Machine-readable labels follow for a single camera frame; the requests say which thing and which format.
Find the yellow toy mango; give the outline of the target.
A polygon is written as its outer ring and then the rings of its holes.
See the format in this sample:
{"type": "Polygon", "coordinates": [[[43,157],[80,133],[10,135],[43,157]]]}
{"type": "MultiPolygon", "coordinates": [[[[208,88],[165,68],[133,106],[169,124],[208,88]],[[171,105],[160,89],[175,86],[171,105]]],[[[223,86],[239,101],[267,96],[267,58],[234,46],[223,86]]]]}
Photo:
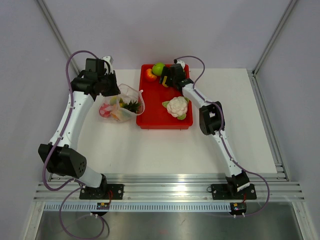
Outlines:
{"type": "Polygon", "coordinates": [[[165,87],[165,88],[168,88],[169,86],[167,85],[167,76],[165,76],[162,80],[162,85],[165,87]]]}

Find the toy cauliflower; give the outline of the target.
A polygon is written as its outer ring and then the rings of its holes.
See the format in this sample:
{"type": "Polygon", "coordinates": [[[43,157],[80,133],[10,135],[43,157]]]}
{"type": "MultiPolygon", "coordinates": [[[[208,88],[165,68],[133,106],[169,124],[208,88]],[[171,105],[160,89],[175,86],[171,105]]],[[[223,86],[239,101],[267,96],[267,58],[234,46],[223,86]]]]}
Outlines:
{"type": "Polygon", "coordinates": [[[188,112],[189,99],[184,96],[172,98],[170,101],[162,102],[162,106],[167,112],[178,120],[184,120],[188,112]]]}

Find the red toy apple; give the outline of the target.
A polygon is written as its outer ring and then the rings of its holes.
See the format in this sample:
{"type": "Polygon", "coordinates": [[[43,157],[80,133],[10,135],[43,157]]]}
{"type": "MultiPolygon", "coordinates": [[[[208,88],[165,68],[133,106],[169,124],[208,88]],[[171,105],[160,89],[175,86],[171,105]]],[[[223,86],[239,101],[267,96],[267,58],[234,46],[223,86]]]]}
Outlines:
{"type": "Polygon", "coordinates": [[[99,115],[103,118],[109,118],[111,116],[112,110],[112,105],[103,103],[99,108],[99,115]]]}

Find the clear zip top bag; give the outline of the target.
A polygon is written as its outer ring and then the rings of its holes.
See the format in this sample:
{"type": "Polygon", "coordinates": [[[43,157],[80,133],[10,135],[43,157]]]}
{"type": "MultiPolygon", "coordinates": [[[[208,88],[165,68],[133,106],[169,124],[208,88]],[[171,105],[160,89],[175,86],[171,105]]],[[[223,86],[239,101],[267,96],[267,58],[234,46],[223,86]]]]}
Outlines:
{"type": "Polygon", "coordinates": [[[120,84],[118,88],[120,94],[104,98],[98,110],[99,115],[117,122],[126,122],[140,116],[145,111],[143,90],[135,90],[126,84],[120,84]]]}

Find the toy pineapple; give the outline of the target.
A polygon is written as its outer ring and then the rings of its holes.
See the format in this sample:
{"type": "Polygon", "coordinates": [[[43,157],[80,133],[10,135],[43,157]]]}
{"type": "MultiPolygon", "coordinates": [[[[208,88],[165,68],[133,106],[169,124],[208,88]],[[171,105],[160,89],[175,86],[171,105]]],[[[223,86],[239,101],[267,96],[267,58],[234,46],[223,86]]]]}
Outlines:
{"type": "Polygon", "coordinates": [[[126,122],[141,113],[141,103],[133,100],[116,103],[111,116],[118,122],[126,122]]]}

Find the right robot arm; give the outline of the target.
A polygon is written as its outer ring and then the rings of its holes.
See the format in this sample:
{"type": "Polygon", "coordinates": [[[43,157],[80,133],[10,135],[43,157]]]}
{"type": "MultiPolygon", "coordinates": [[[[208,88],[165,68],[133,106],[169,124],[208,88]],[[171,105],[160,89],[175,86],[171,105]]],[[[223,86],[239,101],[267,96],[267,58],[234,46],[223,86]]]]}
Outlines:
{"type": "Polygon", "coordinates": [[[226,184],[223,185],[225,189],[221,194],[230,196],[231,199],[241,199],[251,183],[245,170],[239,166],[228,142],[221,103],[205,97],[187,77],[179,62],[163,68],[159,83],[164,87],[178,90],[182,94],[181,100],[191,102],[198,108],[200,130],[212,140],[214,149],[225,168],[226,184]]]}

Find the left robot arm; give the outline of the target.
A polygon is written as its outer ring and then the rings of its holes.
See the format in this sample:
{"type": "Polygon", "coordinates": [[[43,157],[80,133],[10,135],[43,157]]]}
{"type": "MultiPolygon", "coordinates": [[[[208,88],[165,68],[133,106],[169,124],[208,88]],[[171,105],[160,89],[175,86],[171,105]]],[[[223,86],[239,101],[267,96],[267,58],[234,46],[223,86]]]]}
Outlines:
{"type": "Polygon", "coordinates": [[[106,176],[90,168],[86,157],[77,150],[84,121],[97,96],[113,97],[120,93],[112,63],[111,56],[87,58],[84,70],[68,82],[68,102],[58,128],[49,143],[38,148],[44,163],[42,181],[50,191],[55,188],[47,184],[46,173],[78,183],[82,200],[111,200],[121,188],[119,184],[108,184],[106,176]]]}

